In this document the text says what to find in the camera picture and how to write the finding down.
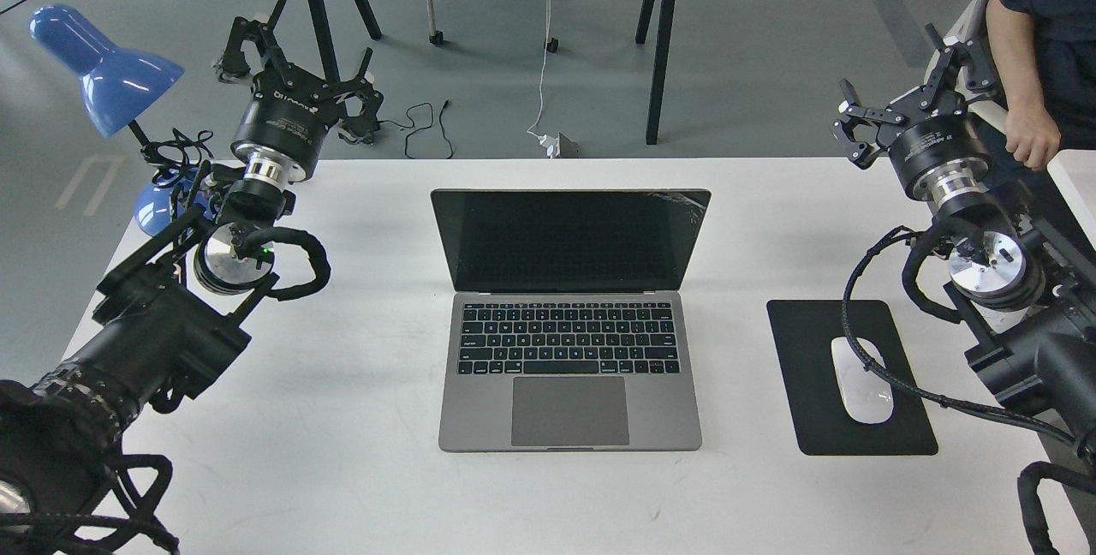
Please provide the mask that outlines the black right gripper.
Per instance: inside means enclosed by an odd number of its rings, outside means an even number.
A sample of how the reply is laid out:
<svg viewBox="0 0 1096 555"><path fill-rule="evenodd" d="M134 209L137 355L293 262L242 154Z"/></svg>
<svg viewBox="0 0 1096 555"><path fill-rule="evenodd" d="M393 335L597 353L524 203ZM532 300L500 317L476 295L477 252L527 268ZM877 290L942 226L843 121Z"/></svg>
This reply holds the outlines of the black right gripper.
<svg viewBox="0 0 1096 555"><path fill-rule="evenodd" d="M979 141L968 110L998 103L1003 89L984 39L945 39L925 25L935 59L920 91L893 99L884 109L861 105L852 82L840 80L844 101L832 134L858 169L887 152L911 200L954 200L985 193L991 154Z"/></svg>

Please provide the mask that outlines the person's bare forearm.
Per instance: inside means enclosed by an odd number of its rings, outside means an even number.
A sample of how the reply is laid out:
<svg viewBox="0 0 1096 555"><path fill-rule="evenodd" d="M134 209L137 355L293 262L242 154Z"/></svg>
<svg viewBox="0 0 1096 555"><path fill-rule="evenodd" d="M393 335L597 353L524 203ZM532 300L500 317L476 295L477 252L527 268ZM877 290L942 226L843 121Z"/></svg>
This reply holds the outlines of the person's bare forearm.
<svg viewBox="0 0 1096 555"><path fill-rule="evenodd" d="M1036 60L1036 19L1003 5L1001 0L986 4L986 29L998 81L1004 88L1011 115L1044 113L1044 88Z"/></svg>

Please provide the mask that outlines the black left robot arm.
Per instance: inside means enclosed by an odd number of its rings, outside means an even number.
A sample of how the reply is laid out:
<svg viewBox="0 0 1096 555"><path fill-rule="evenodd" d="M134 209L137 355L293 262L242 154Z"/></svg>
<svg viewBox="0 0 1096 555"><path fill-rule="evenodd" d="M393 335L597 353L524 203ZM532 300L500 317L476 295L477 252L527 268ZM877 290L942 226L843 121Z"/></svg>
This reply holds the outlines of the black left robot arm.
<svg viewBox="0 0 1096 555"><path fill-rule="evenodd" d="M251 81L231 146L239 166L162 156L137 125L180 79L175 63L117 46L71 5L31 16L33 39L79 76L99 133L126 127L138 138L170 220L99 282L98 335L38 383L3 382L4 554L113 554L140 535L176 554L179 540L156 517L171 462L126 454L125 430L145 407L172 412L208 390L249 344L241 325L260 301L301 299L329 282L324 247L279 219L296 203L289 186L313 175L329 131L372 138L381 95L372 54L349 81L290 63L274 35L285 3L266 21L235 19L216 64L220 78ZM262 63L256 75L247 41Z"/></svg>

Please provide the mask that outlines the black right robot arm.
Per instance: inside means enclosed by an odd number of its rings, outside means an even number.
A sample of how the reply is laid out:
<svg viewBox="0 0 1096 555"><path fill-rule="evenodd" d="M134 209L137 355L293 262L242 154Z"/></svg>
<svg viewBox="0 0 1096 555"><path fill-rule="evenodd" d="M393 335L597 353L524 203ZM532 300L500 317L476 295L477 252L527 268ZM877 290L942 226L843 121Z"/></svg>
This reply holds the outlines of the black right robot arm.
<svg viewBox="0 0 1096 555"><path fill-rule="evenodd" d="M1025 427L1071 448L1074 472L1031 462L1017 480L1021 523L1034 554L1053 554L1039 485L1060 482L1093 492L1093 260L1080 252L1029 200L1007 206L984 186L991 154L977 137L967 92L998 94L982 39L944 39L926 26L936 50L926 80L888 103L865 106L848 81L832 133L853 165L884 156L907 199L932 211L928 230L899 226L866 251L840 304L845 340L835 353L840 390L865 404L884 390L907 392L943 408ZM884 367L853 333L852 293L858 278L891 243L907 243L902 286L920 312L963 322L977 344L966 361L995 404L969 403L923 390Z"/></svg>

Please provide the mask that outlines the person's hand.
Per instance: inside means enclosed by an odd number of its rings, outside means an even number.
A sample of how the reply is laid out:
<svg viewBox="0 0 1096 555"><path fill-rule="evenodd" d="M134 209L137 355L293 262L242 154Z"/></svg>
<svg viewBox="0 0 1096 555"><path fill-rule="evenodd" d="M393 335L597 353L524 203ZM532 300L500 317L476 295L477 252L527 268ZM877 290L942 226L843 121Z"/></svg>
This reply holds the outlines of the person's hand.
<svg viewBox="0 0 1096 555"><path fill-rule="evenodd" d="M1061 131L1041 104L1011 109L1005 134L1011 157L1034 171L1044 171L1061 150Z"/></svg>

